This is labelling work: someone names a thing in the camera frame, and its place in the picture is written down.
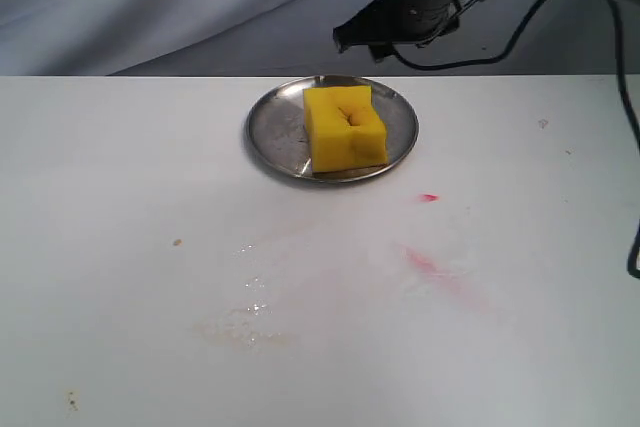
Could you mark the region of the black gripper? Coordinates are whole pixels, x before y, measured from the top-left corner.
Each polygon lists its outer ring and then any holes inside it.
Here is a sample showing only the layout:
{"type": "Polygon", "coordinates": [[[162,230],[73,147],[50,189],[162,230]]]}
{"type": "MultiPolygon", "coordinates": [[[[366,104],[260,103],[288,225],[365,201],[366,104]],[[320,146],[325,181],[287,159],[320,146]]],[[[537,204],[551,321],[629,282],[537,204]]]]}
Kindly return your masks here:
{"type": "Polygon", "coordinates": [[[373,0],[333,29],[339,53],[366,46],[378,64],[396,56],[392,43],[416,43],[444,28],[454,0],[373,0]]]}

